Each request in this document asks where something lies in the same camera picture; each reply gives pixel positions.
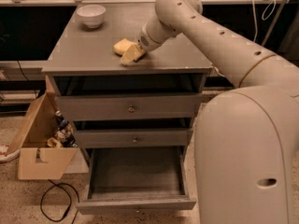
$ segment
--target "bowl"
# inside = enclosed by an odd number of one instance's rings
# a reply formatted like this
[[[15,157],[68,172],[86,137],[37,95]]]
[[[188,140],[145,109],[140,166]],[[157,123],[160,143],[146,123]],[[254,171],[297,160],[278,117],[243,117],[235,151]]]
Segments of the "bowl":
[[[77,9],[81,21],[90,28],[99,27],[105,18],[106,9],[100,5],[86,5]]]

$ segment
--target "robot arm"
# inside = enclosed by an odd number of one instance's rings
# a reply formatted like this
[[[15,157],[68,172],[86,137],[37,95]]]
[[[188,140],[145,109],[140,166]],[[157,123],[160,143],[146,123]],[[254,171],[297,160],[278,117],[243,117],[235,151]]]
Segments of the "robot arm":
[[[156,0],[139,45],[185,34],[236,89],[201,112],[195,172],[201,224],[292,224],[292,158],[299,148],[299,69],[203,17],[198,0]]]

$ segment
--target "drawer handle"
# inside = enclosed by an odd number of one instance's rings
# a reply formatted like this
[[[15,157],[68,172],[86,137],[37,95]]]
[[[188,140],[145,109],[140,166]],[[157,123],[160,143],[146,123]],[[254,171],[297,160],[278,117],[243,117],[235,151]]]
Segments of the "drawer handle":
[[[133,141],[134,144],[138,143],[138,139],[136,137],[132,141]]]
[[[133,105],[130,105],[128,108],[129,113],[134,113],[135,112],[135,107]]]

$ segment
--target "dresser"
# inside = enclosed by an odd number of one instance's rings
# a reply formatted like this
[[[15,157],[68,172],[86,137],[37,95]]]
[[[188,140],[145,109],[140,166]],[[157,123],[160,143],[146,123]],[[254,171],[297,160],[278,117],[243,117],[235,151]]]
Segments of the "dresser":
[[[90,154],[89,191],[77,208],[87,215],[192,209],[184,159],[210,62],[178,35],[123,66],[113,45],[134,41],[154,4],[102,5],[98,29],[73,15],[43,68],[79,147]]]

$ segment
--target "concrete floor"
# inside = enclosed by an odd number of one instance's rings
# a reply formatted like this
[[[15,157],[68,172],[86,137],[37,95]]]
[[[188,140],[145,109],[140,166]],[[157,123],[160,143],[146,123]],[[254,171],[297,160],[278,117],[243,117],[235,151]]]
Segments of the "concrete floor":
[[[17,133],[22,116],[0,117],[0,144],[9,144]],[[43,193],[51,187],[49,181],[20,181],[17,178],[19,160],[0,164],[0,224],[40,224],[52,223],[40,211],[40,200]],[[191,142],[185,161],[186,176],[190,196],[197,198],[194,177],[193,142]],[[87,194],[88,175],[64,175],[59,182],[68,183],[78,191],[83,200]],[[72,192],[73,202],[76,195]],[[299,153],[293,160],[293,197],[295,223],[299,223]],[[59,218],[68,203],[66,195],[59,189],[50,192],[45,200],[44,210],[52,218]],[[72,208],[66,219],[60,223],[72,223],[76,207]],[[199,224],[198,204],[191,211],[134,211],[127,213],[103,213],[97,216],[83,216],[78,213],[74,223],[82,224]]]

